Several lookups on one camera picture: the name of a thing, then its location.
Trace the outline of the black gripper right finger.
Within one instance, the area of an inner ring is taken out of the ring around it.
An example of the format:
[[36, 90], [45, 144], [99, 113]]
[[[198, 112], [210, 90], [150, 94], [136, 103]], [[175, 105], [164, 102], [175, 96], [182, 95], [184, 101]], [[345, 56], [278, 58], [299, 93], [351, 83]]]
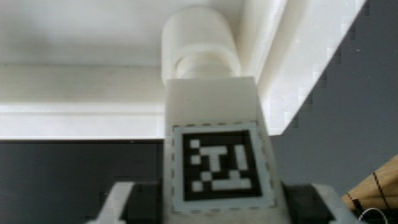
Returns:
[[294, 224], [358, 223], [358, 218], [329, 185], [285, 185], [285, 196]]

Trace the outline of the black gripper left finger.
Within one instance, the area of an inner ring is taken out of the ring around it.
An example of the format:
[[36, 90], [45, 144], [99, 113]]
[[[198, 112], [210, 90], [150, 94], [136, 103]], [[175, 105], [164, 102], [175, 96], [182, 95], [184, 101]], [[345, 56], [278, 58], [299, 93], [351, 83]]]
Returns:
[[88, 224], [162, 224], [161, 199], [155, 182], [118, 182]]

